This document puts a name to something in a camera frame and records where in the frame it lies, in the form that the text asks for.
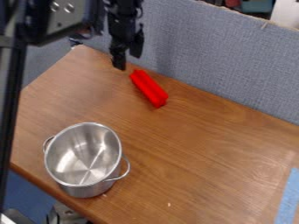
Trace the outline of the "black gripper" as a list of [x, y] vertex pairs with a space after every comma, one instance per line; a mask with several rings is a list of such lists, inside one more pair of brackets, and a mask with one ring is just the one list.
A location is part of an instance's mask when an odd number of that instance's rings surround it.
[[107, 0], [107, 27], [111, 35], [110, 54], [113, 66], [127, 69], [127, 49], [135, 58], [143, 54], [146, 35], [142, 18], [145, 0]]

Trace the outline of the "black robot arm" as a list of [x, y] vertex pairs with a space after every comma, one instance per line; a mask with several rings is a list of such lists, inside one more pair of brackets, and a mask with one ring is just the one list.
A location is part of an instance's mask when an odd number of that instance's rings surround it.
[[85, 39], [109, 31], [110, 55], [117, 69], [127, 55], [141, 57], [145, 47], [145, 0], [0, 0], [0, 211], [15, 139], [15, 124], [29, 46], [45, 46], [73, 36]]

